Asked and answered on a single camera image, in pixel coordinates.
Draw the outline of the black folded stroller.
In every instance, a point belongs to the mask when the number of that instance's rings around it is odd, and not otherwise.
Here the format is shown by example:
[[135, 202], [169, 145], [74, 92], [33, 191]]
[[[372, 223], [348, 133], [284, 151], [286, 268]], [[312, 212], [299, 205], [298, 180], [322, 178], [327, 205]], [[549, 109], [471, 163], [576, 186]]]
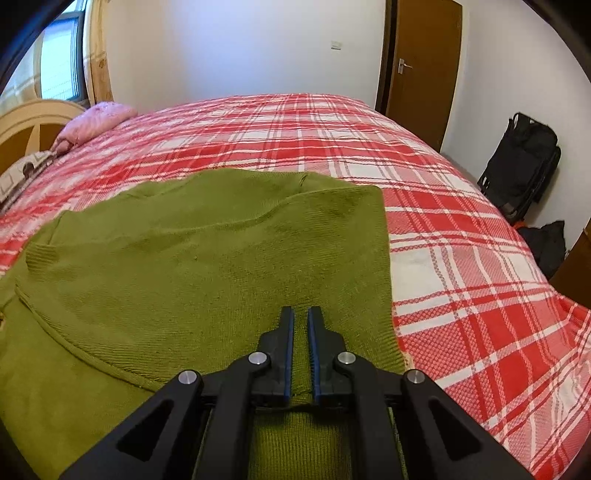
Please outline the black folded stroller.
[[510, 224], [524, 219], [541, 201], [561, 158], [554, 130], [518, 112], [477, 185]]

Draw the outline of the green knitted sweater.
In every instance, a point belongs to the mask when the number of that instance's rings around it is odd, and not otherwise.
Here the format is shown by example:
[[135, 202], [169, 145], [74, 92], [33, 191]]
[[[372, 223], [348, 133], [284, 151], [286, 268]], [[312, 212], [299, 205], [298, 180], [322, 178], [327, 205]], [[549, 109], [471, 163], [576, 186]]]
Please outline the green knitted sweater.
[[256, 420], [253, 479], [348, 479], [346, 426], [315, 420], [308, 309], [401, 371], [381, 189], [317, 173], [206, 170], [65, 211], [1, 279], [1, 419], [57, 478], [184, 369], [211, 373], [294, 308], [290, 411]]

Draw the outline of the red white plaid bedspread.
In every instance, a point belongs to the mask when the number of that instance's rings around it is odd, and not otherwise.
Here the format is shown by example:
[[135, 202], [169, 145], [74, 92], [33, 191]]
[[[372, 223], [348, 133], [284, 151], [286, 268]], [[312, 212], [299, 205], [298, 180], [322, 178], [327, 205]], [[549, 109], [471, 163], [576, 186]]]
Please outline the red white plaid bedspread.
[[590, 312], [442, 155], [359, 100], [276, 94], [129, 120], [48, 168], [1, 219], [1, 265], [66, 209], [216, 167], [314, 171], [383, 190], [403, 351], [539, 479], [590, 437]]

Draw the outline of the window with dark frame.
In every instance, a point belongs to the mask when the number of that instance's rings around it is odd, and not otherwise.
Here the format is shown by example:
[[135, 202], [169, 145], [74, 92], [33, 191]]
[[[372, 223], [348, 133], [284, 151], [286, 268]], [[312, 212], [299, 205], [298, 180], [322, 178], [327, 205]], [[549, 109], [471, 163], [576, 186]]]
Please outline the window with dark frame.
[[83, 70], [86, 1], [73, 1], [44, 30], [40, 88], [43, 99], [87, 102]]

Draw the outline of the black bag on floor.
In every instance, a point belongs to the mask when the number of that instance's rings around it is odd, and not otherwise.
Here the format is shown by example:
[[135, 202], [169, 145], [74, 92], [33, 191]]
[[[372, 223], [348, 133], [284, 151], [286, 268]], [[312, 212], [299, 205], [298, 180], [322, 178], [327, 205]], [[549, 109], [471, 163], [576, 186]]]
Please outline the black bag on floor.
[[548, 280], [554, 276], [566, 256], [564, 228], [565, 221], [557, 220], [543, 227], [521, 226], [517, 229]]

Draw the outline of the brown wooden dresser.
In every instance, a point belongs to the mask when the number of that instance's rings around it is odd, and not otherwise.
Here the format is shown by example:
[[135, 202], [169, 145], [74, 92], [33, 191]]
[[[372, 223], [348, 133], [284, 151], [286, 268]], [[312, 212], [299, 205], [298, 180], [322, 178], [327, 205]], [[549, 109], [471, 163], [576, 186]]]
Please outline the brown wooden dresser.
[[591, 307], [591, 243], [587, 224], [550, 284], [562, 295]]

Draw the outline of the grey patterned pillow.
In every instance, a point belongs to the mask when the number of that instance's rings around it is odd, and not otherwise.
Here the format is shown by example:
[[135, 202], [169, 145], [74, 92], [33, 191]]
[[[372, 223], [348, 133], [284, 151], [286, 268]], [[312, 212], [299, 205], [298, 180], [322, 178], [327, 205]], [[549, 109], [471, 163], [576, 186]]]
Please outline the grey patterned pillow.
[[24, 190], [52, 163], [51, 151], [36, 152], [17, 160], [1, 175], [1, 214], [5, 214]]

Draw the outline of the cream wooden headboard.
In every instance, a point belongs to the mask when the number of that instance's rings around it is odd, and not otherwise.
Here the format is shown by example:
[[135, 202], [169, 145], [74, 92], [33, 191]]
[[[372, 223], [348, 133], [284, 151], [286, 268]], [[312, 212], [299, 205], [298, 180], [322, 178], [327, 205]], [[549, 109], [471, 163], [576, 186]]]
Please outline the cream wooden headboard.
[[1, 173], [26, 155], [48, 150], [85, 108], [70, 101], [33, 100], [1, 116]]

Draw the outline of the pink pillow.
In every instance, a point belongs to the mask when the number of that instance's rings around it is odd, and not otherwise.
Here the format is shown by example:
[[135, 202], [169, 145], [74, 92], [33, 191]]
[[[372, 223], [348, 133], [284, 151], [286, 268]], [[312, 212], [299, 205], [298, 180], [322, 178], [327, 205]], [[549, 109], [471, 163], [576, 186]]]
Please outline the pink pillow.
[[136, 115], [137, 110], [128, 105], [116, 102], [97, 103], [65, 125], [50, 151], [56, 155], [65, 154]]

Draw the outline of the beige patterned curtain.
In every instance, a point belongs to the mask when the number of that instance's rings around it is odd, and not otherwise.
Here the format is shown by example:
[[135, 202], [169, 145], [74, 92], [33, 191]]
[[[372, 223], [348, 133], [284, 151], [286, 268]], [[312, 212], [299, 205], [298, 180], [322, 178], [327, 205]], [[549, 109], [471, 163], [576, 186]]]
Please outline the beige patterned curtain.
[[88, 0], [84, 13], [83, 72], [91, 106], [113, 100], [104, 28], [107, 4], [107, 1]]

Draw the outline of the brown wooden door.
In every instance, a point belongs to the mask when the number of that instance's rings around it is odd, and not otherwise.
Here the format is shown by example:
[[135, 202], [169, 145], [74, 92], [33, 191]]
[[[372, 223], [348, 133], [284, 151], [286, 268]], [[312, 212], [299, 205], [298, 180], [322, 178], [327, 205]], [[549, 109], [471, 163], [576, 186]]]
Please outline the brown wooden door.
[[460, 66], [463, 6], [388, 1], [376, 110], [439, 151]]

